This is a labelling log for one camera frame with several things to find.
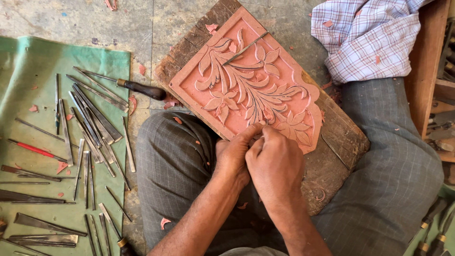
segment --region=concrete floor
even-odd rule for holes
[[[23,35],[82,46],[98,46],[131,52],[131,79],[157,85],[152,70],[184,34],[217,0],[118,1],[118,11],[102,0],[0,0],[0,36]],[[327,51],[310,35],[308,14],[324,0],[242,0],[245,8],[269,29],[277,41],[318,84],[329,81],[324,65]],[[139,64],[147,71],[139,74]],[[131,146],[140,125],[151,113],[163,110],[163,102],[133,93],[138,101],[128,124]],[[148,251],[137,196],[136,175],[127,172],[132,191],[125,192],[125,210],[133,222],[123,223],[123,234],[138,255]]]

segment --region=checkered cloth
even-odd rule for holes
[[[316,6],[311,35],[329,51],[325,65],[333,83],[407,76],[420,30],[417,10],[431,1],[330,0]]]

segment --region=leg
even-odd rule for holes
[[[183,124],[178,124],[173,117],[179,117]],[[184,113],[160,112],[142,124],[137,138],[136,164],[149,248],[177,224],[210,180],[217,138],[200,120]],[[164,230],[160,226],[162,218],[171,221],[165,224]],[[258,235],[249,223],[245,225],[231,214],[207,255],[220,255],[235,247],[256,247],[257,243]]]
[[[343,110],[371,149],[313,217],[335,256],[403,255],[442,185],[441,161],[415,129],[403,84],[399,77],[343,87]]]

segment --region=green cloth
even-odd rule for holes
[[[443,185],[441,190],[439,191],[439,196],[442,196],[444,198],[447,198],[449,205],[454,202],[455,200],[455,187],[452,186],[447,186]],[[430,228],[430,234],[428,235],[428,244],[431,246],[431,242],[436,238],[436,236],[439,234],[439,226],[440,226],[440,219],[441,219],[441,214],[438,214],[434,218],[434,224],[431,225]],[[420,229],[418,232],[417,236],[412,240],[412,242],[409,244],[408,249],[406,250],[404,256],[412,256],[414,254],[415,249],[419,245],[419,241],[423,241],[425,239],[425,233],[426,230]],[[445,248],[455,256],[455,221],[452,222],[452,225],[450,225],[449,229],[447,230],[447,233],[445,235],[447,237],[447,240],[445,241]]]
[[[76,175],[78,150],[74,147],[72,147],[74,166],[56,174],[58,162],[55,159],[31,152],[6,141],[7,138],[11,138],[37,148],[47,148],[52,154],[64,159],[66,158],[64,142],[14,121],[14,118],[18,117],[45,131],[55,134],[54,106],[56,73],[60,75],[59,98],[63,99],[65,114],[70,113],[69,107],[75,107],[68,93],[68,91],[72,91],[71,85],[73,82],[65,77],[66,74],[70,74],[95,90],[104,93],[100,88],[90,84],[88,80],[72,69],[72,66],[101,73],[112,78],[129,79],[130,53],[87,46],[65,45],[30,36],[22,36],[18,39],[0,37],[0,137],[2,137],[0,139],[0,164],[13,167],[16,164],[25,170],[50,176],[65,177],[70,175],[74,177]],[[116,87],[114,82],[106,79],[94,78],[94,80],[107,87],[125,101],[128,100],[128,90],[122,87]],[[82,91],[117,131],[123,134],[121,116],[126,117],[127,113],[124,113],[84,88],[82,88]],[[38,113],[29,111],[29,108],[33,104],[38,106]],[[79,145],[79,141],[83,136],[75,119],[71,119],[67,123],[71,142]],[[63,138],[62,125],[60,125],[60,131],[60,137]],[[113,143],[112,149],[117,156],[120,166],[125,171],[125,140],[122,139]],[[53,231],[14,224],[13,222],[17,212],[84,232],[86,232],[86,227],[83,215],[91,214],[95,219],[103,254],[107,255],[103,231],[98,217],[98,214],[101,213],[98,204],[101,202],[104,203],[114,223],[121,229],[122,213],[104,186],[107,185],[123,205],[124,183],[115,165],[111,165],[117,174],[115,178],[109,174],[103,163],[95,164],[92,162],[92,165],[95,166],[93,169],[95,211],[91,210],[90,198],[88,204],[89,209],[85,210],[83,179],[79,180],[75,205],[12,205],[10,203],[0,203],[0,217],[3,217],[8,223],[4,238],[10,235],[54,234]],[[7,172],[0,172],[0,180],[46,181],[43,179],[17,178],[17,175]],[[59,183],[50,181],[51,184],[49,185],[0,184],[0,189],[50,198],[59,198],[58,194],[64,193],[61,198],[67,202],[72,202],[74,182],[74,179],[63,179]],[[117,237],[109,225],[107,229],[111,251],[113,255],[119,255],[120,249],[116,245]],[[99,254],[96,241],[94,242],[97,253]],[[2,255],[12,255],[13,251],[30,253],[1,241],[0,248],[0,254]],[[33,246],[32,248],[53,256],[91,255],[88,237],[81,236],[79,237],[76,248],[49,246]]]

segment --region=forearm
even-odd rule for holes
[[[331,252],[317,232],[307,213],[303,196],[284,202],[269,213],[283,236],[289,255],[331,256]]]
[[[148,256],[203,255],[237,202],[236,178],[214,177],[178,224]]]

